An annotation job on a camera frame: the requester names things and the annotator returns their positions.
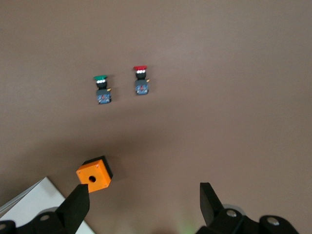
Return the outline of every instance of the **brown background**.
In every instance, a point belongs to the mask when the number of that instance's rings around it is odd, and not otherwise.
[[[199,183],[311,233],[312,1],[0,1],[0,203],[107,155],[98,234],[192,234]],[[135,65],[150,93],[136,97]],[[93,76],[113,102],[97,105]]]

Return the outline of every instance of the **black hole on orange cube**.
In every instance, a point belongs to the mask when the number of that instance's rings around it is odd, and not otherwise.
[[[90,180],[92,183],[94,183],[97,179],[96,179],[94,176],[90,176],[90,177],[89,177],[89,180]]]

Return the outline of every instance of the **silver bolt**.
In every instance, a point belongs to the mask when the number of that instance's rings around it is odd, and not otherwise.
[[[3,230],[5,228],[6,228],[6,224],[5,223],[0,224],[0,230]]]
[[[45,221],[45,220],[47,220],[47,219],[49,219],[50,218],[50,216],[48,215],[48,214],[46,214],[46,215],[44,215],[44,216],[42,216],[41,218],[40,218],[40,221]]]
[[[276,218],[268,217],[268,218],[267,218],[267,221],[268,221],[269,223],[271,223],[272,225],[274,225],[274,226],[278,226],[278,225],[279,225],[279,222],[278,222],[278,220],[277,220]]]
[[[233,211],[233,210],[228,210],[228,211],[226,212],[226,214],[227,214],[228,216],[230,216],[230,217],[236,217],[236,216],[237,216],[236,212]]]

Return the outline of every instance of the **orange block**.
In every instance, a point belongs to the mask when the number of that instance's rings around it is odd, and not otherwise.
[[[76,173],[81,184],[88,184],[89,193],[107,188],[113,177],[105,156],[84,162]]]

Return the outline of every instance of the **orange and black box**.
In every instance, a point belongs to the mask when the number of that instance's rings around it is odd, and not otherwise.
[[[105,156],[85,161],[76,173],[81,184],[88,184],[89,193],[107,188],[113,178]]]

